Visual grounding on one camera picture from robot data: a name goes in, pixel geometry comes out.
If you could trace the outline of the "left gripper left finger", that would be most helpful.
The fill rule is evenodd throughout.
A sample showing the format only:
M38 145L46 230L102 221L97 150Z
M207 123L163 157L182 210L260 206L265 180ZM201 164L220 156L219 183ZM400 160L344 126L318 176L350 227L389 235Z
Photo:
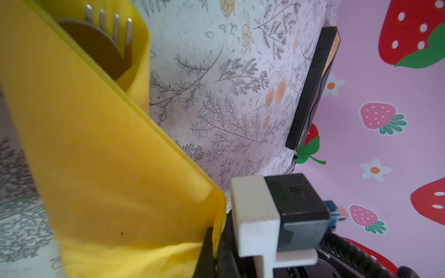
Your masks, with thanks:
M216 263L213 257L213 228L207 229L205 238L202 244L197 265L194 270L193 278L215 278L216 277Z

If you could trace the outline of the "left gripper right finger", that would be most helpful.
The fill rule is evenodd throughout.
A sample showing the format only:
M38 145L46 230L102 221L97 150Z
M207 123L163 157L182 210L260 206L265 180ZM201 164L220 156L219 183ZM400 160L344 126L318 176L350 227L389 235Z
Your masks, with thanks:
M217 278L239 278L240 273L234 254L234 234L232 212L227 214L216 258Z

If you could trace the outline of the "yellow paper napkin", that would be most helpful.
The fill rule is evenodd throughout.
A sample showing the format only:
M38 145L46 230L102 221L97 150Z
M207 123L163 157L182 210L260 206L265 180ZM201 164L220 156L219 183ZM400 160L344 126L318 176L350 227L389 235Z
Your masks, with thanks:
M226 196L149 117L150 33L130 1L132 64L110 77L63 30L86 1L1 2L1 87L69 278L190 278L213 260Z

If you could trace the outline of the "black handled spoon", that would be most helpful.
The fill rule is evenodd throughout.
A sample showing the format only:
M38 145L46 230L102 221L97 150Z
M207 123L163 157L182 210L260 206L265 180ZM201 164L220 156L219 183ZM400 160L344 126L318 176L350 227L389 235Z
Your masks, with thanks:
M58 23L113 80L124 74L124 58L104 31L84 20L61 19Z

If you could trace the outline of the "black handled fork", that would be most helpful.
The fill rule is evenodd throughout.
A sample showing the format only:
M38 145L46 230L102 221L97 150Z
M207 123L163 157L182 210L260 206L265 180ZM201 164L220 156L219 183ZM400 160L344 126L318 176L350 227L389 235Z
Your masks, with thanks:
M91 5L88 3L85 5L85 21L89 23L93 23L93 10ZM113 21L112 21L112 33L107 33L105 30L106 25L106 15L105 10L100 9L99 10L99 24L97 27L104 31L116 44L118 50L119 50L119 32L121 29L121 18L116 13L113 15ZM125 51L124 54L121 54L121 56L124 58L124 65L125 65L125 71L127 71L132 66L132 43L133 43L133 29L132 29L132 19L128 18L126 20L126 27L125 27Z

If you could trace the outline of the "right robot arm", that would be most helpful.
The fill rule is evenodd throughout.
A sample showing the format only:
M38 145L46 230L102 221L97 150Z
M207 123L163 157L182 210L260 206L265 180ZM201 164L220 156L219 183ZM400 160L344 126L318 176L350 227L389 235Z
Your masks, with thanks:
M417 278L408 266L397 267L364 246L328 232L316 249L315 265L280 268L276 278Z

